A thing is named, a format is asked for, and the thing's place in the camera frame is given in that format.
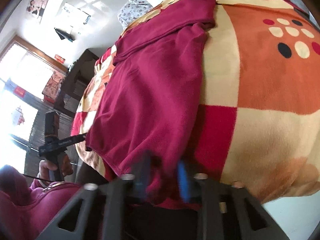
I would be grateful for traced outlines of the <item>person left hand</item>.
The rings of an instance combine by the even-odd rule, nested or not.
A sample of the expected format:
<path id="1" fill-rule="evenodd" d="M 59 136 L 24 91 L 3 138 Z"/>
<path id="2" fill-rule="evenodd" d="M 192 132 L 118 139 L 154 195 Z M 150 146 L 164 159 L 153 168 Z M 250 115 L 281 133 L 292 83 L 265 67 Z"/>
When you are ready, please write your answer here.
<path id="1" fill-rule="evenodd" d="M 56 171 L 57 166 L 48 160 L 41 160 L 39 163 L 39 178 L 49 180 L 49 171 Z M 73 174 L 73 168 L 70 163 L 68 155 L 64 156 L 63 164 L 61 167 L 63 176 L 70 176 Z"/>

